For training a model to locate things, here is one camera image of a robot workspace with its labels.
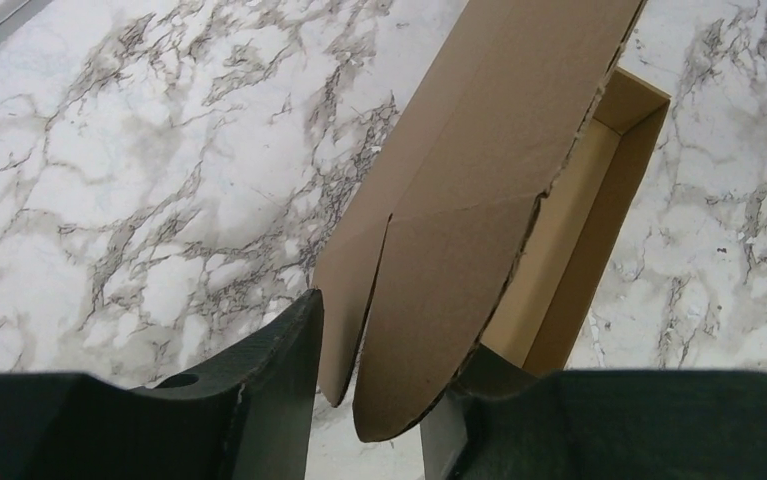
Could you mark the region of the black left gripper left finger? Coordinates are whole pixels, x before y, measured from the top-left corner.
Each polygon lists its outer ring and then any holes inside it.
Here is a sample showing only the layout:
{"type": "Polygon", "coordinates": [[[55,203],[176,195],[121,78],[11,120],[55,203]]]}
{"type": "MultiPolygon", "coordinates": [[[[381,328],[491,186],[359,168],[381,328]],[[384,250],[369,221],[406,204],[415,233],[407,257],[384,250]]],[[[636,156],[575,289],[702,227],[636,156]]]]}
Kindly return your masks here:
{"type": "Polygon", "coordinates": [[[301,479],[323,331],[319,290],[152,387],[0,373],[0,479],[301,479]]]}

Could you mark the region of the brown cardboard box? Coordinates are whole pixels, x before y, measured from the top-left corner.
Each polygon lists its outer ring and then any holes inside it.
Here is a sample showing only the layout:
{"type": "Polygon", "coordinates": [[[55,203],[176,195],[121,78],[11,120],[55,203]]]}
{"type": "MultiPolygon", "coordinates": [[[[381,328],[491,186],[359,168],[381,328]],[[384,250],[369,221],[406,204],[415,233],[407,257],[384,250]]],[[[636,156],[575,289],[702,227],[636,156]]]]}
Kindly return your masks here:
{"type": "Polygon", "coordinates": [[[358,439],[419,424],[480,345],[562,368],[668,111],[618,62],[641,1],[470,1],[320,253],[318,383],[358,439]]]}

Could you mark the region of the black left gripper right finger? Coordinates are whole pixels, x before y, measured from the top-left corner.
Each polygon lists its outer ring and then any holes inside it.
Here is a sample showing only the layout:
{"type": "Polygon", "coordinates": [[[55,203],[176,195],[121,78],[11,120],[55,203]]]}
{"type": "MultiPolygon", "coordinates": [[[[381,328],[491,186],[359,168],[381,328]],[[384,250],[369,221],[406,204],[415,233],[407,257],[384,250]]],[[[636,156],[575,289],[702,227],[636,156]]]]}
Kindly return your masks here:
{"type": "Polygon", "coordinates": [[[767,479],[767,374],[536,378],[480,347],[420,434],[428,479],[767,479]]]}

